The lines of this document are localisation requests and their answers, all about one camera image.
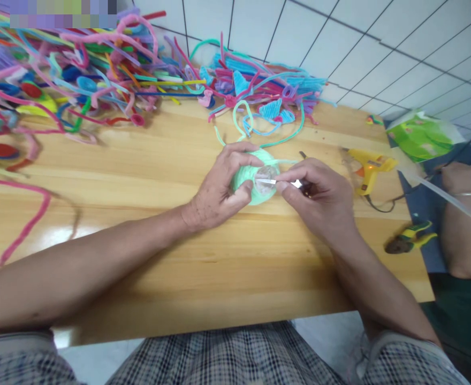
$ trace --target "yellow glue gun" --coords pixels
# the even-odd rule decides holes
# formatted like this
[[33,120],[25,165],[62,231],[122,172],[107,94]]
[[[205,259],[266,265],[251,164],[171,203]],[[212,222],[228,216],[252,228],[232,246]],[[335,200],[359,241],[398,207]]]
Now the yellow glue gun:
[[356,190],[359,195],[369,195],[373,191],[376,175],[379,172],[391,171],[398,165],[398,161],[379,153],[343,148],[353,159],[358,161],[362,168],[356,172],[364,178],[362,185]]

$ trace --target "hand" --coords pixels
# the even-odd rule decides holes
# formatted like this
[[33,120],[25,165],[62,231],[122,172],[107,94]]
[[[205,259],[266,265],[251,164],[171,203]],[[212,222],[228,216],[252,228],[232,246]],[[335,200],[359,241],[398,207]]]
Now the hand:
[[250,203],[253,181],[245,181],[236,191],[232,191],[230,182],[242,166],[264,166],[259,158],[246,153],[258,149],[259,146],[249,142],[225,146],[198,193],[183,207],[182,218],[191,231],[217,227]]
[[[289,182],[305,179],[313,184],[311,198]],[[284,199],[300,214],[309,230],[330,247],[345,242],[349,233],[358,231],[353,216],[353,188],[325,163],[307,158],[276,177],[276,187]]]
[[442,174],[449,194],[471,193],[471,166],[453,162],[442,169]]

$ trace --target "pliers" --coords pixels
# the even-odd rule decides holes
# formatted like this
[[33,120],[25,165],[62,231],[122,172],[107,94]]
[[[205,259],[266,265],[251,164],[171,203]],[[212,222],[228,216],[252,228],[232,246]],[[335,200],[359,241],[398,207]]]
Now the pliers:
[[420,248],[437,236],[436,233],[429,233],[416,238],[418,232],[426,230],[431,225],[432,222],[427,220],[419,225],[407,227],[400,235],[387,244],[385,252],[388,254],[402,254]]

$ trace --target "fingernail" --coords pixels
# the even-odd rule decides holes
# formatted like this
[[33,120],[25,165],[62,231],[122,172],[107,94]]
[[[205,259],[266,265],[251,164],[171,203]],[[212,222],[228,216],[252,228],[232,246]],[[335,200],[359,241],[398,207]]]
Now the fingernail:
[[275,187],[279,193],[282,193],[282,191],[284,191],[285,188],[287,187],[287,182],[284,182],[284,181],[277,182]]

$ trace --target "wooden tabletop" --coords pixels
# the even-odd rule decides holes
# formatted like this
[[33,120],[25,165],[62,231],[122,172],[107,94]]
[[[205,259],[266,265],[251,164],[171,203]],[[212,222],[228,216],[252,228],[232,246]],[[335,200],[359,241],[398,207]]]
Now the wooden tabletop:
[[[52,200],[11,261],[191,199],[222,149],[207,113],[195,101],[181,106],[164,101],[146,128],[94,128],[99,146],[40,135],[39,159],[21,170],[29,179],[20,182],[44,187],[60,198]],[[390,154],[383,126],[367,125],[366,117],[363,111],[320,104],[314,113],[319,125],[306,121],[297,137],[266,149],[275,158],[292,160],[301,160],[301,150],[349,178],[340,146]],[[49,124],[44,118],[31,122],[34,127]],[[240,136],[231,113],[219,117],[216,125],[227,143]],[[257,127],[266,130],[262,121]],[[252,141],[275,141],[296,127],[286,125],[276,135]],[[26,145],[22,137],[1,137],[0,142]],[[378,176],[372,194],[376,204],[401,194],[396,171]],[[0,186],[0,255],[40,202],[37,193]],[[405,200],[383,214],[356,195],[355,215],[363,237],[415,298],[433,300],[419,251],[384,252],[384,244],[410,223]],[[276,195],[152,258],[67,321],[59,329],[58,336],[65,338],[58,344],[194,332],[352,309],[336,279],[330,251]]]

